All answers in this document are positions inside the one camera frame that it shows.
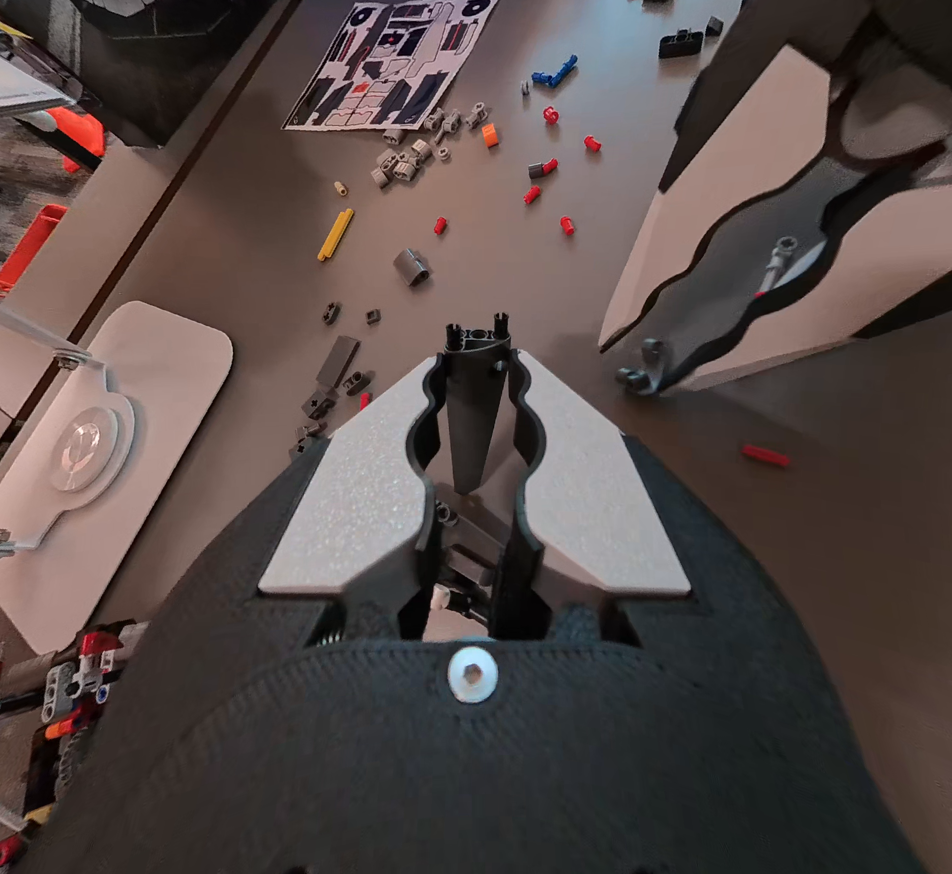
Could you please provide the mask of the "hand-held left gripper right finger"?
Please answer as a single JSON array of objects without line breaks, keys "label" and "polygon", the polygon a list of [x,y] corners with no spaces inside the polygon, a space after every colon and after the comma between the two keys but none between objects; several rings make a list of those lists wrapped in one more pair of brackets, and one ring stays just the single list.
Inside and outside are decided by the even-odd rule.
[{"label": "hand-held left gripper right finger", "polygon": [[691,583],[621,429],[527,350],[511,361],[515,445],[528,468],[513,545],[528,546],[531,592],[554,613],[688,597]]}]

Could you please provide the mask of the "lego sticker sheet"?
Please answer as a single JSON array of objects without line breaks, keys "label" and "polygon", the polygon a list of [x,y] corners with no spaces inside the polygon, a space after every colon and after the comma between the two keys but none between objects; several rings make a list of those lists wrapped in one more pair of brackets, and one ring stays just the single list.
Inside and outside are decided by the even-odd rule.
[{"label": "lego sticker sheet", "polygon": [[355,2],[282,129],[420,129],[499,1]]}]

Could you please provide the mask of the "dark grey tapered lego panel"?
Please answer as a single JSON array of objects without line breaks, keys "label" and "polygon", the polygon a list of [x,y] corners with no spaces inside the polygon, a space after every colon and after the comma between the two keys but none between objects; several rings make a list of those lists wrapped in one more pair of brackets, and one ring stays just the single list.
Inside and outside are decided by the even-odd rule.
[{"label": "dark grey tapered lego panel", "polygon": [[446,326],[446,411],[458,495],[482,486],[511,354],[508,320],[503,311],[490,329]]}]

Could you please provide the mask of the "pile of light grey connectors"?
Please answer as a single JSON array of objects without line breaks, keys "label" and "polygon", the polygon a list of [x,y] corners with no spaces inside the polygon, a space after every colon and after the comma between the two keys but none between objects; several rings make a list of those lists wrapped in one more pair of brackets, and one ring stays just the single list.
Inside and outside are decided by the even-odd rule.
[{"label": "pile of light grey connectors", "polygon": [[386,128],[385,150],[371,169],[373,182],[386,190],[393,183],[413,182],[431,163],[448,165],[453,159],[455,138],[465,130],[481,127],[489,114],[489,106],[477,101],[466,111],[434,107],[424,115],[419,130]]}]

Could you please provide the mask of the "scattered small red lego bushes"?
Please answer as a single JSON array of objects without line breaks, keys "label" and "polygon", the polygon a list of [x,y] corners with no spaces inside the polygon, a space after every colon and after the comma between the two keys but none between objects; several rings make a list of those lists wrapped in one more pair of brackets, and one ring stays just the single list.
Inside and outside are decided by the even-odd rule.
[{"label": "scattered small red lego bushes", "polygon": [[[553,105],[547,105],[542,112],[542,116],[547,126],[556,125],[560,117],[558,111],[555,109]],[[591,134],[587,135],[584,138],[584,144],[585,144],[586,150],[591,154],[597,154],[601,152],[601,148],[602,148],[601,141],[599,141],[597,138],[595,138]],[[551,175],[551,173],[554,170],[556,170],[558,167],[557,158],[550,158],[549,161],[545,162],[545,166],[547,169],[546,176]],[[528,192],[524,196],[524,203],[531,204],[540,195],[541,195],[541,189],[537,186],[532,186],[530,190],[528,190]],[[438,219],[436,220],[434,224],[434,228],[433,228],[434,233],[436,235],[441,235],[446,230],[447,223],[448,221],[446,217],[444,216],[438,217]],[[561,217],[559,223],[563,233],[566,236],[572,236],[576,232],[576,227],[570,217],[568,216]]]}]

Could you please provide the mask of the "grey blue lego wing assembly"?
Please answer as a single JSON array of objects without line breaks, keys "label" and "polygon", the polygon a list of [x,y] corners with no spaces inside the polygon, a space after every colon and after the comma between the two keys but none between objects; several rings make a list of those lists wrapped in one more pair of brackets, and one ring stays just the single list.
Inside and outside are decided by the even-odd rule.
[{"label": "grey blue lego wing assembly", "polygon": [[436,487],[435,518],[441,560],[430,608],[453,614],[476,634],[487,635],[508,525],[480,497],[460,495],[448,484]]}]

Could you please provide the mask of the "dark grey lego panel piece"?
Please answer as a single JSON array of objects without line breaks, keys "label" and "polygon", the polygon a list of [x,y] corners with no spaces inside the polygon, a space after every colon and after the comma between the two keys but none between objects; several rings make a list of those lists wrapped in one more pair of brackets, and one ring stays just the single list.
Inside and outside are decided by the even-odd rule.
[{"label": "dark grey lego panel piece", "polygon": [[617,368],[615,380],[630,394],[640,396],[655,394],[660,390],[667,355],[668,349],[662,340],[647,338],[640,346],[638,361]]}]

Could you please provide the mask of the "white metal stand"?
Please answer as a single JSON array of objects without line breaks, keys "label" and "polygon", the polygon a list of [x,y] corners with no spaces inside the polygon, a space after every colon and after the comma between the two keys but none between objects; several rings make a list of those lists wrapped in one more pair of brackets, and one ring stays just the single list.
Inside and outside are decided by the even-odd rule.
[{"label": "white metal stand", "polygon": [[2,461],[2,613],[38,655],[91,618],[232,369],[232,341],[141,301],[68,348]]}]

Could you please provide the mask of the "large black grey lego model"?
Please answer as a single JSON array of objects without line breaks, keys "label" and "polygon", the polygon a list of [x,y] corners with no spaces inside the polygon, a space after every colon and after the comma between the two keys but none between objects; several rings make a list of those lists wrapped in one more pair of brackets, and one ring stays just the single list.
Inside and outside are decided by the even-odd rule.
[{"label": "large black grey lego model", "polygon": [[65,796],[148,627],[133,619],[86,627],[68,646],[2,669],[2,723],[39,719],[30,736],[22,803],[2,805],[3,873],[14,870]]}]

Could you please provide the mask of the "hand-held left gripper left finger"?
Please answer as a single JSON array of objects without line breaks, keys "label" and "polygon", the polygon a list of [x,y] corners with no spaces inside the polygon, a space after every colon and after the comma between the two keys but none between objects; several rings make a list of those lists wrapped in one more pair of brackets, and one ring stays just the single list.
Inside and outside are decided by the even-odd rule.
[{"label": "hand-held left gripper left finger", "polygon": [[397,618],[432,587],[422,568],[440,449],[445,357],[412,368],[327,441],[258,582],[276,597],[317,597],[347,612],[373,604]]}]

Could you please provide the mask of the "blue angled lego beam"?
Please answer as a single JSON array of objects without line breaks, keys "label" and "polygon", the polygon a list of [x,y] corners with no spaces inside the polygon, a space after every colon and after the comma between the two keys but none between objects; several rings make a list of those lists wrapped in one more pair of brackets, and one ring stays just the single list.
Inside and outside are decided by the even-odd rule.
[{"label": "blue angled lego beam", "polygon": [[577,55],[571,55],[565,62],[560,66],[557,71],[546,72],[546,71],[534,71],[531,74],[531,83],[534,86],[545,87],[550,90],[557,89],[577,67],[578,57]]}]

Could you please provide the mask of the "cluster of dark grey pieces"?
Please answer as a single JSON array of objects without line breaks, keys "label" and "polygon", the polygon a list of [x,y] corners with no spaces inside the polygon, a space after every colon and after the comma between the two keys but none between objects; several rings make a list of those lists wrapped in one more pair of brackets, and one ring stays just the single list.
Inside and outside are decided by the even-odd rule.
[{"label": "cluster of dark grey pieces", "polygon": [[327,416],[338,403],[339,393],[334,388],[319,386],[302,405],[303,424],[295,428],[294,444],[289,451],[295,460],[327,431]]}]

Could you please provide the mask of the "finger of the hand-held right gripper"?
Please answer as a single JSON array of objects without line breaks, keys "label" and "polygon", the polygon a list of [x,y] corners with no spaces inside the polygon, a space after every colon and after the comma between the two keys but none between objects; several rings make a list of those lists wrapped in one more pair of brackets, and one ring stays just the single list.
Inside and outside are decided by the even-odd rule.
[{"label": "finger of the hand-held right gripper", "polygon": [[827,138],[831,76],[790,46],[732,108],[684,170],[656,191],[609,301],[599,351],[628,333],[690,354],[729,330],[754,295],[789,202],[779,193]]},{"label": "finger of the hand-held right gripper", "polygon": [[950,271],[950,171],[936,170],[852,226],[815,288],[757,317],[725,355],[662,389],[713,388],[950,313]]}]

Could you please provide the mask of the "yellow lego axle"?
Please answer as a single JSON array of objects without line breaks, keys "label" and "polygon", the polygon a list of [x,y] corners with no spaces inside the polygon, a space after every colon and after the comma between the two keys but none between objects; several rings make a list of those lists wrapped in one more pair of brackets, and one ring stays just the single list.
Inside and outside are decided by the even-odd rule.
[{"label": "yellow lego axle", "polygon": [[317,258],[320,262],[325,262],[333,256],[351,225],[354,213],[355,211],[353,209],[347,208],[337,215],[317,254]]}]

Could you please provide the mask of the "dark grey flat lego tile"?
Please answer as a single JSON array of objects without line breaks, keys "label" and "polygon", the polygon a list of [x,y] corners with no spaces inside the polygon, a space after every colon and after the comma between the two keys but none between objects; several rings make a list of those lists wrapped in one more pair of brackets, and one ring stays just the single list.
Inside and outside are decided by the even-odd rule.
[{"label": "dark grey flat lego tile", "polygon": [[324,389],[336,390],[347,377],[361,344],[358,338],[338,335],[317,373],[317,383]]}]

